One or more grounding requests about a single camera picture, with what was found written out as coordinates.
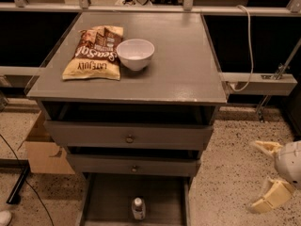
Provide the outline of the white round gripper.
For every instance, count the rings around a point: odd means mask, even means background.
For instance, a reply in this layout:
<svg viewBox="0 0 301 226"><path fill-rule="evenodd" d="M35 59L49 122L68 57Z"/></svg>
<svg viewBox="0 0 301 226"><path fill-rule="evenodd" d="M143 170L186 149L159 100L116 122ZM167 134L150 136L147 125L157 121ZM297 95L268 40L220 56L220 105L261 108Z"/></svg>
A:
<svg viewBox="0 0 301 226"><path fill-rule="evenodd" d="M289 201L295 187L301 189L301 141L287 143L284 147L278 142L260 140L251 141L250 145L271 158L276 157L278 174L289 182L269 176L264 179L261 189L246 205L249 212L263 214Z"/></svg>

